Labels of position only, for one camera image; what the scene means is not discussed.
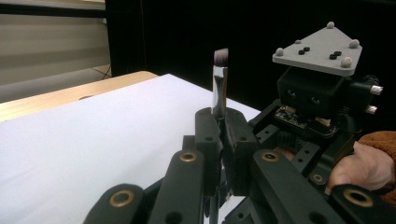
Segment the white sheet of paper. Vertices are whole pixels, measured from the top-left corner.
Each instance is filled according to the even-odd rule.
[[[82,223],[106,190],[148,187],[165,175],[183,136],[194,135],[195,113],[212,98],[164,75],[0,122],[0,223]],[[232,100],[227,106],[247,120],[259,113]],[[227,202],[219,219],[239,201]]]

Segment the white mounting plate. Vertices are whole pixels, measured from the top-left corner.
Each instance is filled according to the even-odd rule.
[[[352,76],[355,73],[359,57],[361,56],[362,46],[358,45],[354,49],[350,48],[349,44],[357,40],[352,40],[335,27],[328,27],[309,35],[301,41],[297,40],[285,49],[281,49],[283,55],[278,56],[275,53],[273,55],[273,62],[337,76]],[[299,50],[305,47],[309,47],[310,50],[306,51],[304,55],[300,55]],[[330,54],[333,54],[335,51],[341,51],[342,54],[335,60],[331,60]],[[341,66],[341,61],[345,57],[349,57],[352,61],[349,67]]]

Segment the brush bristles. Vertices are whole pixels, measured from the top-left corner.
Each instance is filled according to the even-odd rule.
[[[228,66],[228,49],[218,49],[215,51],[215,66]]]

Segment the gray wall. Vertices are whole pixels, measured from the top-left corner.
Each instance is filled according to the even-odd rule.
[[[102,19],[0,15],[0,85],[105,64]]]

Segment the wooden table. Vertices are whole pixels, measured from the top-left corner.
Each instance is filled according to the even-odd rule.
[[[5,102],[0,104],[0,121],[15,119],[58,105],[72,103],[83,97],[114,91],[155,77],[157,77],[157,75],[142,71],[60,91],[53,91],[20,100]]]

